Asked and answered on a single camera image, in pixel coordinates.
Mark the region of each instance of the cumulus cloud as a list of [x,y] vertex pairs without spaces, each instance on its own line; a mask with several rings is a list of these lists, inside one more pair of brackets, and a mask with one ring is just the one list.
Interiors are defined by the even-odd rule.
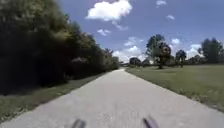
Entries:
[[143,41],[143,39],[138,39],[137,37],[129,37],[128,40],[124,43],[124,46],[133,46]]
[[138,57],[141,61],[146,58],[146,56],[142,54],[141,49],[139,49],[137,46],[126,48],[123,50],[117,50],[113,53],[113,56],[119,57],[120,61],[123,61],[125,63],[129,62],[129,59],[131,57]]
[[103,36],[106,36],[106,35],[111,33],[111,31],[109,31],[107,29],[105,29],[105,30],[104,29],[99,29],[99,30],[97,30],[97,32],[100,33]]
[[175,20],[175,17],[173,15],[167,15],[166,18],[171,19],[171,20]]
[[112,24],[113,24],[116,28],[118,28],[120,31],[126,31],[126,30],[129,29],[128,26],[121,26],[121,25],[119,25],[116,21],[113,21]]
[[197,55],[199,48],[201,48],[200,44],[192,44],[190,50],[187,51],[187,58],[191,58]]
[[106,1],[98,2],[88,10],[86,19],[98,19],[103,21],[118,21],[127,16],[132,10],[128,0],[118,0],[113,3]]
[[157,0],[156,5],[157,5],[156,7],[159,8],[159,6],[167,5],[167,3],[165,0]]
[[178,38],[173,38],[173,39],[171,40],[171,43],[172,43],[172,44],[180,44],[180,39],[178,39]]

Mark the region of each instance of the blue sky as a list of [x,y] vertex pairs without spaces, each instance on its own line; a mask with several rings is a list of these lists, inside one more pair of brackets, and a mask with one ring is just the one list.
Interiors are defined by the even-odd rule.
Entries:
[[224,40],[223,0],[61,0],[65,13],[122,61],[144,59],[148,39],[162,34],[172,48],[197,54],[200,42]]

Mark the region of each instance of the green grass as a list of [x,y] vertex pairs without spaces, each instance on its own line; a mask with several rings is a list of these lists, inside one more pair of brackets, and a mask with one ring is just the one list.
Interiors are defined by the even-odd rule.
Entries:
[[127,72],[224,112],[222,65],[128,68]]
[[67,84],[51,88],[39,88],[23,95],[0,95],[0,123],[10,120],[26,111],[32,110],[40,104],[44,104],[52,99],[65,95],[101,75],[102,74],[74,80]]

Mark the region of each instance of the paved path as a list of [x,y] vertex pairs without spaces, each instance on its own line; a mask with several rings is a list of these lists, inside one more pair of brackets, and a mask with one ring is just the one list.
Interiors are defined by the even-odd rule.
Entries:
[[142,118],[148,115],[160,128],[224,128],[224,114],[124,70],[108,73],[0,127],[66,128],[81,118],[87,128],[145,128]]

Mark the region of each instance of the tree line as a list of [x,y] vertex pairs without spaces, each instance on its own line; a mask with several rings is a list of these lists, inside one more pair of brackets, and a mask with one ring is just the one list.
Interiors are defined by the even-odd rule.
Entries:
[[165,37],[157,34],[152,36],[146,44],[146,55],[148,56],[143,62],[138,58],[130,58],[129,64],[131,67],[135,66],[150,66],[149,61],[153,61],[153,65],[157,65],[159,69],[163,66],[181,66],[184,64],[219,64],[224,63],[224,48],[223,43],[215,38],[205,39],[201,43],[198,54],[186,60],[187,53],[184,50],[176,52],[175,56],[171,55],[171,48],[165,41]]
[[117,69],[55,0],[0,0],[0,92]]

